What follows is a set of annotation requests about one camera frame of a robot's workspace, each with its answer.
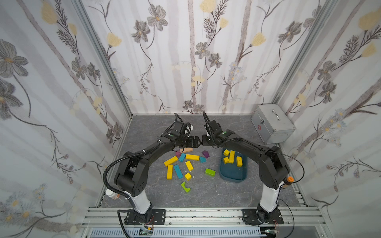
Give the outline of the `short yellow rectangular block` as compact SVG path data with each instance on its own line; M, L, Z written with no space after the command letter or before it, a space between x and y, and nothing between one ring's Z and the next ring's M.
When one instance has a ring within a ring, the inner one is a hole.
M242 160L241 156L237 156L236 157L236 162L237 162L237 166L238 167L242 167L243 166L243 160Z

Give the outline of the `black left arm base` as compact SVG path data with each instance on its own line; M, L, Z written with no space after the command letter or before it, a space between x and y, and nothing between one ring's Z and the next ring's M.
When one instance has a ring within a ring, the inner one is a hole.
M130 209L127 211L123 223L125 225L164 225L166 219L165 209L149 209L145 214Z

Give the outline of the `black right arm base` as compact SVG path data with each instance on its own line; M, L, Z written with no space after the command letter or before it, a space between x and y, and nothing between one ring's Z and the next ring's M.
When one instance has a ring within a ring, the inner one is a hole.
M284 224L280 210L276 208L268 213L264 209L243 209L242 220L246 225L282 225Z

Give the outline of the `yellow cube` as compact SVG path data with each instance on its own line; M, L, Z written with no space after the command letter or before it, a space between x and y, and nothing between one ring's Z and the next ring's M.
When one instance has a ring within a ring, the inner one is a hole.
M229 154L230 154L230 151L227 150L227 149L225 149L224 152L223 152L223 154L224 154L225 157L228 157Z

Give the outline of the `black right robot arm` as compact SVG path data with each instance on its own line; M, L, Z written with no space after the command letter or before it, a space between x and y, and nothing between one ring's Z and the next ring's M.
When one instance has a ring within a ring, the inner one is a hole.
M263 183L262 197L258 208L266 213L275 211L280 188L287 183L290 168L280 148L260 146L237 135L232 130L223 130L215 120L205 120L207 134L202 136L204 146L226 148L238 152L257 163L259 178Z

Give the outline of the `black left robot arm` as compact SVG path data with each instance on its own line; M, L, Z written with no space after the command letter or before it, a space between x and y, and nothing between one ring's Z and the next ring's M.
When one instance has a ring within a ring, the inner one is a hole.
M200 146L201 139L198 136L163 133L156 143L141 151L142 155L126 153L132 157L120 163L114 176L114 184L122 195L127 196L134 211L145 215L152 209L151 202L145 193L150 166L175 147L198 148Z

